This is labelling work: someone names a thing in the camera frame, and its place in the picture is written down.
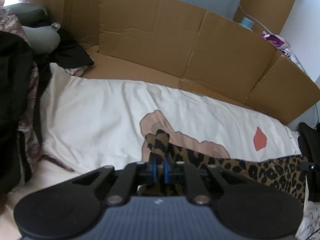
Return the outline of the leopard print garment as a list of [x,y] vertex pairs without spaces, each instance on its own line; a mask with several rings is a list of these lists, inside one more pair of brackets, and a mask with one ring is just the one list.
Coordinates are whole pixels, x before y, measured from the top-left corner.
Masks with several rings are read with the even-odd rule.
[[147,160],[154,154],[158,165],[163,165],[166,154],[176,162],[191,163],[197,168],[206,168],[215,165],[223,170],[237,173],[258,183],[274,187],[296,198],[301,204],[305,200],[306,172],[299,166],[307,161],[307,157],[291,155],[266,161],[254,162],[241,159],[232,159],[228,153],[222,153],[213,146],[201,146],[200,151],[195,147],[187,148],[186,142],[174,145],[169,133],[162,129],[155,133],[144,135],[142,156]]

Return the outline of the cream bear print bedsheet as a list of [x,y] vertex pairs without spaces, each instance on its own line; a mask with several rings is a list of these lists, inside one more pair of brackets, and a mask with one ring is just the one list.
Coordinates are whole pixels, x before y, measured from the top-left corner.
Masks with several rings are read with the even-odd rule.
[[13,210],[24,196],[105,165],[147,161],[145,137],[209,157],[266,161],[301,155],[298,132],[262,113],[143,81],[84,79],[55,63],[40,102],[42,160],[26,185],[8,195],[1,239],[19,239]]

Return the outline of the brown cardboard sheet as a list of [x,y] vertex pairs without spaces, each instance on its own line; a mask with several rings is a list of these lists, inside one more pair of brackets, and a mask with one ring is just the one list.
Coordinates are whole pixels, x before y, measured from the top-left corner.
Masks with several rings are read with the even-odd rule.
[[319,87],[259,35],[176,0],[31,0],[94,59],[85,77],[170,86],[251,108],[287,125]]

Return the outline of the folded black garment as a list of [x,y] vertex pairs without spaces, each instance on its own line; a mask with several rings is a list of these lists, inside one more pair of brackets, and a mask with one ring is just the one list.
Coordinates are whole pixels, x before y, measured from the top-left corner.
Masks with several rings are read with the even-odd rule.
[[298,144],[308,165],[305,165],[306,179],[308,182],[308,200],[319,202],[319,124],[315,129],[304,122],[298,125]]

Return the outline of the blue detergent bottle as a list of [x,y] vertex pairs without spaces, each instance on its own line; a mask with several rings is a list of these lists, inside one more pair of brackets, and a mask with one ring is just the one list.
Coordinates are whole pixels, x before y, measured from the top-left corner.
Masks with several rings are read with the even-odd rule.
[[248,30],[252,30],[254,22],[249,18],[243,17],[239,24]]

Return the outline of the pink white packages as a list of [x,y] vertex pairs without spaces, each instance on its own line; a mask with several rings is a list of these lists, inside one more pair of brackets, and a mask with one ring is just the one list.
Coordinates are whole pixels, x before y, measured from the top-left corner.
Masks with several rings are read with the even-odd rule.
[[292,59],[292,52],[290,51],[291,45],[287,40],[279,35],[267,34],[265,31],[260,34],[260,37],[276,47],[286,57]]

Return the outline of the grey plush pillow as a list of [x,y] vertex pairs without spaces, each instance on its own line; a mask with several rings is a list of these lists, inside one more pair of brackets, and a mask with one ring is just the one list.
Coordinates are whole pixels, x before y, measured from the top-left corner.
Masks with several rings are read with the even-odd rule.
[[52,53],[59,45],[61,38],[58,31],[61,24],[50,23],[48,12],[40,5],[17,3],[4,6],[20,22],[30,47],[38,54]]

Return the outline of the black garment in pile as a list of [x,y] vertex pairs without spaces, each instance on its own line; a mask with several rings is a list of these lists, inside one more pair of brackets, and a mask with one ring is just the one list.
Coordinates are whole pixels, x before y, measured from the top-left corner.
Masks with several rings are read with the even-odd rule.
[[64,29],[50,54],[36,55],[16,34],[1,32],[1,194],[27,183],[42,158],[40,98],[51,78],[50,63],[74,69],[93,65]]

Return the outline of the floral patterned garment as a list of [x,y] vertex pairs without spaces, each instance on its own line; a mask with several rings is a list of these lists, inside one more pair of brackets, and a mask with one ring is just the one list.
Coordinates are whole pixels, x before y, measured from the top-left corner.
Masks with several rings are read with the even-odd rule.
[[57,63],[68,74],[81,75],[93,65],[84,48],[65,29],[52,53],[38,54],[31,47],[17,17],[1,8],[1,157],[39,157],[34,131],[34,108],[39,71],[37,64]]

